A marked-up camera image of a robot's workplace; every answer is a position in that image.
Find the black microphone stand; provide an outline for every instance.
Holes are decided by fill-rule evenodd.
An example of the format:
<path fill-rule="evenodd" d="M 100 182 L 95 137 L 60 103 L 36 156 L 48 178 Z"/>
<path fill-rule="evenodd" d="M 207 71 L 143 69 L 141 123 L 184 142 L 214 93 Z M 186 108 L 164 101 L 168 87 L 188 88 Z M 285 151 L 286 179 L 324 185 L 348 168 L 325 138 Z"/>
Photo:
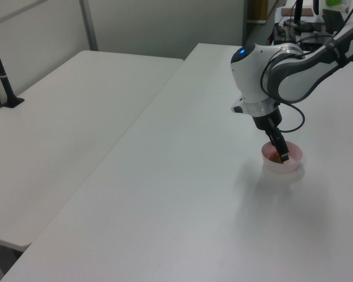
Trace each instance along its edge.
<path fill-rule="evenodd" d="M 2 65 L 1 59 L 0 59 L 0 80 L 1 80 L 2 86 L 5 89 L 5 93 L 7 96 L 7 102 L 4 103 L 2 106 L 8 107 L 8 108 L 14 108 L 17 105 L 21 104 L 24 101 L 24 99 L 18 98 L 16 97 L 16 95 L 14 95 L 11 84 L 6 75 L 4 66 Z"/>

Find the equipment in background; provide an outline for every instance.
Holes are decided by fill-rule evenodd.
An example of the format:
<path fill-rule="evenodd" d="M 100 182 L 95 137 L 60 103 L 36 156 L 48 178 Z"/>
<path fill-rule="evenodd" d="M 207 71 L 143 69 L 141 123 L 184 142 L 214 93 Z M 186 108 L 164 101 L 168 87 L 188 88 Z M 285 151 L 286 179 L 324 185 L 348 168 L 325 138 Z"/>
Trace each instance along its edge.
<path fill-rule="evenodd" d="M 353 60 L 353 8 L 344 27 L 319 49 L 303 53 L 294 43 L 274 46 L 248 45 L 231 59 L 231 70 L 242 96 L 232 110 L 252 116 L 258 129 L 264 130 L 281 160 L 289 159 L 282 133 L 299 129 L 304 114 L 293 103 L 306 99 L 327 77 Z M 291 130 L 280 130 L 283 103 L 297 110 L 302 123 Z"/>
<path fill-rule="evenodd" d="M 282 8 L 281 16 L 290 16 L 284 21 L 274 25 L 274 30 L 269 44 L 297 43 L 303 51 L 313 51 L 324 45 L 329 37 L 339 32 L 344 25 L 342 14 L 338 11 L 323 9 L 322 22 L 304 22 L 302 16 L 319 15 L 319 0 L 314 0 L 313 8 L 302 8 L 303 0 L 297 0 L 292 8 Z"/>

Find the gray floor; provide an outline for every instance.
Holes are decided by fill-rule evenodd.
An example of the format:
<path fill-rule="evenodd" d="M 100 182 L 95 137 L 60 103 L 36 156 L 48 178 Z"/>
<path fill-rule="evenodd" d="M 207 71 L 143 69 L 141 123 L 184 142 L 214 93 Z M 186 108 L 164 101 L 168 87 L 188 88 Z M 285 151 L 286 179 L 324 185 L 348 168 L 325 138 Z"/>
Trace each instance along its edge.
<path fill-rule="evenodd" d="M 284 6 L 286 0 L 278 0 L 275 9 Z M 271 15 L 267 19 L 265 24 L 247 24 L 247 39 L 246 44 L 255 43 L 259 45 L 265 45 L 267 38 L 272 33 L 273 25 L 275 22 L 275 10 L 271 12 Z"/>

